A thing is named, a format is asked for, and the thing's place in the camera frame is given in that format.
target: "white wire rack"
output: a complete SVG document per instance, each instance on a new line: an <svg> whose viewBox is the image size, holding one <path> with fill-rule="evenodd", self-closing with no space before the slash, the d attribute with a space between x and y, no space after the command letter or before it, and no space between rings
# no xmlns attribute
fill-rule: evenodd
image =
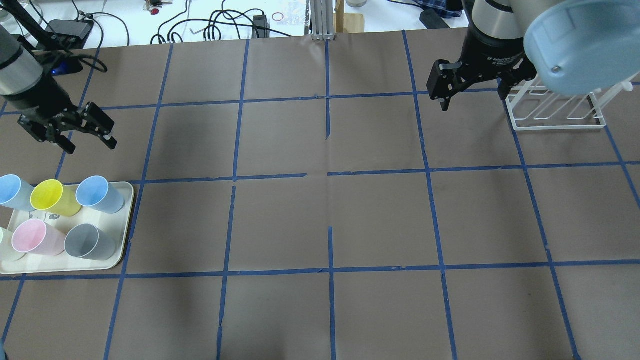
<svg viewBox="0 0 640 360"><path fill-rule="evenodd" d="M551 92L539 78L516 86L506 106L515 131L602 129L607 125L602 109L621 91L633 90L632 76L606 92L564 96Z"/></svg>

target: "yellow cup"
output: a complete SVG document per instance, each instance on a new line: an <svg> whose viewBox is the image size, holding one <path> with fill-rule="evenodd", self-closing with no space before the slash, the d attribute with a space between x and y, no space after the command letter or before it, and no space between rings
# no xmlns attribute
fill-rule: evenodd
<svg viewBox="0 0 640 360"><path fill-rule="evenodd" d="M72 217L82 206L76 201L76 191L58 180L46 180L31 193L31 205L36 210Z"/></svg>

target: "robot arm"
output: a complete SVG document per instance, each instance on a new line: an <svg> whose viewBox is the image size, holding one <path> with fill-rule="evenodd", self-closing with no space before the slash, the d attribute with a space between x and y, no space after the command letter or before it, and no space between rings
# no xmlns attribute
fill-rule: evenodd
<svg viewBox="0 0 640 360"><path fill-rule="evenodd" d="M503 100L537 74L551 91L577 95L640 70L637 0L476 0L470 13L460 59L437 60L427 82L443 111L452 96L483 81L500 79Z"/></svg>
<svg viewBox="0 0 640 360"><path fill-rule="evenodd" d="M73 154L76 146L62 132L76 130L114 149L113 120L92 102L78 110L53 78L53 70L71 57L67 52L33 56L0 26L0 95L22 113L18 123L39 142Z"/></svg>

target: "pink cup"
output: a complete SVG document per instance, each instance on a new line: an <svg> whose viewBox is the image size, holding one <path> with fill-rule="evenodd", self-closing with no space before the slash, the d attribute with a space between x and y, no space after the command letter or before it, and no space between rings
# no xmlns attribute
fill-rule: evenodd
<svg viewBox="0 0 640 360"><path fill-rule="evenodd" d="M17 252L55 256L65 250L65 235L39 219L27 220L13 232Z"/></svg>

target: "plaid cloth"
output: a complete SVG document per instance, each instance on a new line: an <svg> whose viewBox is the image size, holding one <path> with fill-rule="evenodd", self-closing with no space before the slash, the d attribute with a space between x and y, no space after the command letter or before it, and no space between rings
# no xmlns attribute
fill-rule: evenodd
<svg viewBox="0 0 640 360"><path fill-rule="evenodd" d="M451 19L452 17L460 17L460 15L462 15L462 12L450 12L447 10L446 0L413 0L413 2L434 9L443 19Z"/></svg>

